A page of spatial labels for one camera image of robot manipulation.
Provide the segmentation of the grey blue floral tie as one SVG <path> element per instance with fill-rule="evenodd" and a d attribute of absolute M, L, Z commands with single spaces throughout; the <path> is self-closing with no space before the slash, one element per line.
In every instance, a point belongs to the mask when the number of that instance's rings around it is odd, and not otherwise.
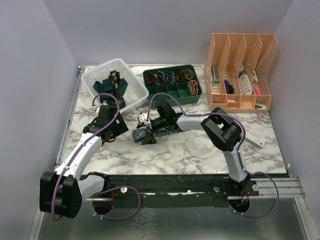
<path fill-rule="evenodd" d="M 170 134 L 177 134 L 182 132 L 179 128 L 176 130 L 169 130 L 167 127 L 160 130 L 152 130 L 149 128 L 139 128 L 132 131 L 133 140 L 135 143 L 141 142 L 145 144 L 156 144 L 156 138 L 167 136 Z"/>

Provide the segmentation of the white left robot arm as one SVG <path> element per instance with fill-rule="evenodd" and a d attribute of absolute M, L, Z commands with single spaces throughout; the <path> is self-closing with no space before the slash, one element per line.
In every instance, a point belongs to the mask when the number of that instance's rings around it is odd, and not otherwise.
<path fill-rule="evenodd" d="M 93 155 L 129 129 L 116 106 L 101 105 L 97 117 L 82 130 L 75 149 L 53 172 L 44 172 L 40 178 L 39 209 L 53 217 L 73 219 L 82 202 L 94 194 L 103 198 L 111 190 L 101 173 L 86 176 L 82 173 Z"/>

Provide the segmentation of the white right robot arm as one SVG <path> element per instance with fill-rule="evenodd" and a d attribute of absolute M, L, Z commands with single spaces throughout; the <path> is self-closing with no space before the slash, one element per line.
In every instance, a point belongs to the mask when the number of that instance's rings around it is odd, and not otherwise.
<path fill-rule="evenodd" d="M 138 125 L 132 132 L 135 142 L 142 145 L 156 144 L 156 137 L 186 132 L 205 131 L 213 145 L 222 151 L 228 166 L 229 189 L 240 196 L 248 189 L 245 180 L 249 175 L 245 170 L 240 146 L 246 136 L 244 126 L 236 118 L 228 115 L 222 108 L 203 114 L 175 112 L 171 105 L 160 100 L 155 104 L 159 117 L 151 119 L 147 113 L 138 115 Z"/>

